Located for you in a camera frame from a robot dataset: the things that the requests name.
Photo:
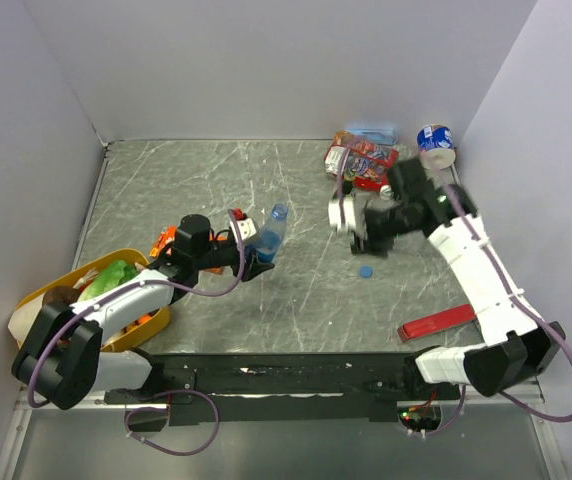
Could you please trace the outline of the green white bottle cap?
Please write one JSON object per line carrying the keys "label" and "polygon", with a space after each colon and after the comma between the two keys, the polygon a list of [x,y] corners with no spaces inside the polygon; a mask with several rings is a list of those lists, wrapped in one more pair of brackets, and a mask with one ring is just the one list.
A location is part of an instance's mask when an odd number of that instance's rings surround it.
{"label": "green white bottle cap", "polygon": [[382,185],[379,192],[382,198],[390,199],[392,197],[392,188],[390,185]]}

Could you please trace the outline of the solid blue bottle cap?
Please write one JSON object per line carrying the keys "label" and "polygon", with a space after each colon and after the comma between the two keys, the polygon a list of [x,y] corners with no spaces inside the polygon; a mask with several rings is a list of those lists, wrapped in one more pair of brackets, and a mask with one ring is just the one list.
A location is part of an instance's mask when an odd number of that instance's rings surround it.
{"label": "solid blue bottle cap", "polygon": [[358,274],[362,278],[371,278],[373,275],[373,270],[369,266],[361,266],[358,270]]}

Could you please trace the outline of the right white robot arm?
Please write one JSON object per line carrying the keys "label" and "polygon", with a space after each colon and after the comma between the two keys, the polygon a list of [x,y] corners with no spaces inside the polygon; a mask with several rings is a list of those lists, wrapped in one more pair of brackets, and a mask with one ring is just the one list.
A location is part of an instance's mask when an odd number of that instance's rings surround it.
{"label": "right white robot arm", "polygon": [[434,347],[414,358],[403,386],[422,399],[438,383],[466,384],[493,396],[542,373],[560,349],[565,332],[557,322],[540,325],[485,233],[482,216],[466,191],[436,186],[414,158],[387,173],[394,204],[379,208],[365,197],[339,198],[336,228],[353,234],[356,253],[384,256],[396,237],[420,231],[439,252],[465,293],[482,341],[464,347]]}

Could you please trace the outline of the blue label water bottle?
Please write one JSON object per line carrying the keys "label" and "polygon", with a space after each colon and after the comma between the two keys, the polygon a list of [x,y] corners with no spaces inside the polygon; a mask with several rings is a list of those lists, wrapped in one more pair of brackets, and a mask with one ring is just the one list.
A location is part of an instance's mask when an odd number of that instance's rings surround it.
{"label": "blue label water bottle", "polygon": [[257,258],[262,263],[271,263],[286,236],[289,209],[284,203],[272,207],[253,243]]}

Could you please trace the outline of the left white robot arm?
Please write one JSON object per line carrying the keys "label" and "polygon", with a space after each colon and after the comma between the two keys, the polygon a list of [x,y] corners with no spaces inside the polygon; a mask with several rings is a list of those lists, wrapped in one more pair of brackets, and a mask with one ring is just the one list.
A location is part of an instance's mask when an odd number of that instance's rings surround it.
{"label": "left white robot arm", "polygon": [[188,215],[173,241],[133,279],[90,300],[43,306],[11,367],[28,388],[28,404],[67,410],[91,392],[112,390],[130,391],[143,402],[157,399],[165,384],[163,364],[137,349],[107,353],[103,344],[143,315],[199,294],[203,270],[229,267],[236,283],[272,270],[273,263],[245,246],[255,236],[253,225],[249,218],[232,218],[219,242],[207,217]]}

